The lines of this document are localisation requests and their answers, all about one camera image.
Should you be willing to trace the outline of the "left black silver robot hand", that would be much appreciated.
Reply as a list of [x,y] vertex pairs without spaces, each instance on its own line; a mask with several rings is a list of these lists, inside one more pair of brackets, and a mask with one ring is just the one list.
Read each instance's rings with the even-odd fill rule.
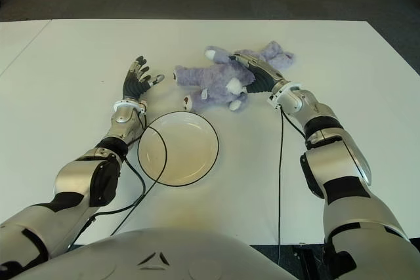
[[150,70],[146,63],[145,57],[139,56],[130,65],[123,83],[123,99],[139,100],[145,92],[165,79],[163,74],[155,77],[145,75]]

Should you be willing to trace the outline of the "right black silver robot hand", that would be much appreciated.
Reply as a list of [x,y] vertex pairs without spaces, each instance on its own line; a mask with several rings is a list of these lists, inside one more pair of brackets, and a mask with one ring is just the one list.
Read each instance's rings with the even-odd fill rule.
[[258,59],[249,54],[235,53],[230,55],[231,60],[235,60],[254,75],[254,82],[246,86],[248,93],[271,92],[276,94],[289,81],[272,67],[268,62]]

